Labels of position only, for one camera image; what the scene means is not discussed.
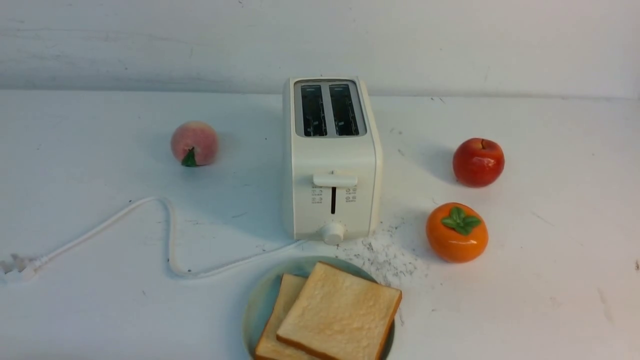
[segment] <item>plate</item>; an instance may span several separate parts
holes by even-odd
[[[264,327],[269,320],[269,316],[271,316],[271,312],[273,311],[273,306],[276,303],[278,291],[280,290],[282,274],[293,274],[308,277],[318,261],[324,261],[342,271],[348,272],[351,275],[378,283],[373,276],[369,275],[360,267],[348,261],[328,256],[304,256],[301,258],[293,258],[272,268],[260,279],[256,287],[251,292],[246,310],[244,311],[242,324],[243,343],[247,353],[252,359],[255,359],[255,347],[258,345],[258,340],[260,340],[262,330],[264,330]],[[391,323],[391,328],[389,329],[389,334],[385,342],[385,347],[382,349],[382,356],[380,359],[386,359],[389,355],[391,345],[394,342],[395,332],[396,321],[394,320]]]

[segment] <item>white toaster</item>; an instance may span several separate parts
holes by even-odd
[[[282,110],[289,234],[330,245],[371,235],[379,222],[383,156],[364,82],[291,78]]]

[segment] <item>bread slice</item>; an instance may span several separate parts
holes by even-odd
[[[320,359],[379,359],[401,300],[398,289],[318,262],[276,338]]]
[[[256,360],[316,359],[304,351],[292,348],[276,340],[276,330],[280,327],[282,320],[289,312],[306,281],[307,279],[304,277],[283,274],[273,312],[262,331],[262,335],[260,335],[258,345],[255,347]]]

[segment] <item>apple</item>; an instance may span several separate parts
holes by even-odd
[[[453,154],[453,173],[459,183],[480,188],[500,177],[504,170],[504,153],[498,143],[471,138],[458,146]]]
[[[171,152],[186,167],[209,165],[218,153],[218,134],[205,122],[185,122],[171,136]]]

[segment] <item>power cord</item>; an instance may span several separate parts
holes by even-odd
[[[132,211],[133,209],[137,208],[138,206],[141,206],[151,201],[161,202],[166,208],[167,212],[169,212],[169,239],[168,239],[169,267],[171,268],[172,272],[174,272],[176,275],[180,277],[184,277],[188,279],[201,279],[203,277],[215,276],[218,274],[222,274],[227,270],[231,270],[235,267],[238,267],[247,263],[251,263],[252,261],[257,260],[260,257],[273,256],[273,255],[285,252],[289,249],[292,249],[308,241],[308,240],[299,240],[294,243],[284,245],[282,247],[279,247],[277,249],[274,249],[268,252],[261,252],[260,254],[246,256],[245,258],[237,259],[229,263],[218,265],[218,266],[212,266],[210,268],[206,268],[204,270],[197,271],[197,272],[185,271],[183,270],[182,267],[180,267],[180,265],[178,265],[177,257],[175,256],[175,253],[176,253],[175,251],[175,212],[173,210],[173,205],[171,204],[171,201],[169,201],[169,199],[164,197],[147,197],[132,203],[131,205],[121,210],[119,213],[113,215],[110,219],[106,220],[102,224],[95,227],[93,230],[80,236],[78,239],[75,239],[74,241],[58,248],[57,250],[53,251],[48,255],[40,256],[39,258],[30,259],[30,258],[24,258],[22,256],[19,256],[18,254],[12,254],[13,263],[0,261],[0,275],[2,275],[2,277],[6,282],[29,281],[32,278],[34,278],[34,276],[39,271],[41,271],[44,265],[50,263],[52,260],[56,259],[58,256],[64,254],[65,252],[73,249],[74,247],[82,244],[86,240],[89,240],[90,238],[92,238],[102,230],[105,230],[107,227],[111,226],[118,219],[120,219],[121,217],[126,215],[128,212]]]

